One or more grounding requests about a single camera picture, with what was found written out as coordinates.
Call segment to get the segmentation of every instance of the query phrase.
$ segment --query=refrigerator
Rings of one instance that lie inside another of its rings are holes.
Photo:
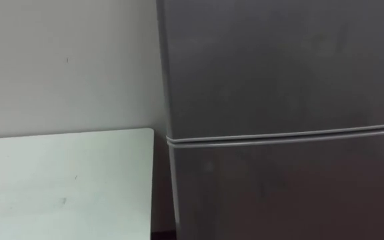
[[[178,240],[384,239],[384,1],[157,8]]]

